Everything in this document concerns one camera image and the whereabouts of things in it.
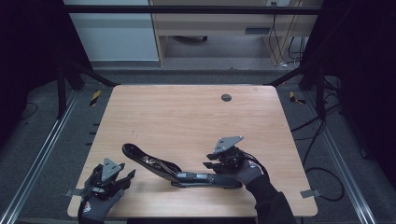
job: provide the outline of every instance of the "small hole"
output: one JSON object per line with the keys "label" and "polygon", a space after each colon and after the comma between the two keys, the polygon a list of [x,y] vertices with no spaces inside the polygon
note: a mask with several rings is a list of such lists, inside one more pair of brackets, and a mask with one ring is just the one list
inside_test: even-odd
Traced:
{"label": "small hole", "polygon": [[222,94],[221,95],[221,100],[223,100],[224,102],[229,102],[233,99],[233,97],[231,97],[230,94]]}

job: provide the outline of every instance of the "wooden table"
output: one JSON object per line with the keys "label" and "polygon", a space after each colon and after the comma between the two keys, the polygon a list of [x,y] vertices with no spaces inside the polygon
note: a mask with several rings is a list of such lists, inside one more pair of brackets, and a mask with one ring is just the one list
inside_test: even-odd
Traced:
{"label": "wooden table", "polygon": [[[232,100],[224,102],[222,94]],[[249,85],[121,85],[114,88],[77,188],[93,168],[110,158],[125,163],[119,178],[136,169],[132,185],[110,217],[255,217],[255,200],[241,189],[180,189],[125,157],[121,147],[133,143],[151,156],[177,164],[183,171],[213,173],[209,161],[220,137],[243,135],[236,144],[267,169],[296,217],[312,217],[313,198],[276,89]],[[76,217],[80,197],[68,214]]]}

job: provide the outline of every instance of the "wrist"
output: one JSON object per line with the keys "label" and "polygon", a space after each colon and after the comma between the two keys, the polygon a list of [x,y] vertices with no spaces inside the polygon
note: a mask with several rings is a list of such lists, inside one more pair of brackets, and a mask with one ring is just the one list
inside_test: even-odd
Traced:
{"label": "wrist", "polygon": [[251,180],[246,188],[250,191],[256,201],[259,199],[269,199],[273,198],[277,194],[277,190],[271,184],[268,176],[259,175],[255,179]]}

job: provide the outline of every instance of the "black glove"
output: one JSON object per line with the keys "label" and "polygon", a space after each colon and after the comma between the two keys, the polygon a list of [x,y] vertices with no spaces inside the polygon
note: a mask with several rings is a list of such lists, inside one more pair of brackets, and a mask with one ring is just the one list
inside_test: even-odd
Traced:
{"label": "black glove", "polygon": [[[253,159],[247,153],[244,153],[244,155],[247,158]],[[262,169],[260,169],[259,164],[254,161],[244,160],[241,168],[231,176],[246,186],[250,181],[260,175],[262,175]]]}
{"label": "black glove", "polygon": [[113,197],[105,201],[100,200],[95,195],[83,205],[82,217],[103,222],[106,219],[111,207],[120,200],[123,196],[124,190],[120,189]]}

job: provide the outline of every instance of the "metal rod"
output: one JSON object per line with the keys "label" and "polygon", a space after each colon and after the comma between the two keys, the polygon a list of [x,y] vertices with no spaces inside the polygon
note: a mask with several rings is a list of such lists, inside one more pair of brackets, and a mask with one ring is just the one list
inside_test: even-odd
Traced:
{"label": "metal rod", "polygon": [[40,6],[68,13],[169,13],[169,14],[276,14],[320,15],[340,12],[340,8],[323,7],[234,7],[234,6]]}
{"label": "metal rod", "polygon": [[[311,107],[312,112],[314,115],[317,115],[317,112],[313,106],[314,99],[310,94],[304,93],[305,99],[307,99],[308,104]],[[349,199],[352,202],[356,214],[358,215],[359,219],[361,220],[362,224],[375,224],[376,220],[375,217],[364,199],[364,196],[359,188],[358,183],[355,180],[355,177],[350,172],[346,162],[344,161],[343,157],[341,156],[340,150],[338,149],[337,145],[335,144],[334,140],[332,139],[332,134],[328,128],[324,128],[324,140],[327,143],[327,149],[330,153],[332,158],[332,162],[334,163],[335,169],[337,170],[338,174],[340,175],[341,180],[343,181],[346,187],[346,193],[349,195]]]}
{"label": "metal rod", "polygon": [[57,119],[53,125],[49,136],[35,157],[35,161],[31,165],[29,172],[20,185],[20,188],[18,189],[11,203],[8,205],[6,211],[1,216],[0,223],[12,224],[17,220],[19,213],[21,212],[30,192],[32,191],[33,186],[35,185],[35,182],[37,181],[56,141],[58,140],[58,137],[61,134],[61,131],[64,128],[71,111],[73,110],[79,92],[74,91],[73,93],[74,94],[72,94],[68,100],[68,107],[64,115],[60,119]]}

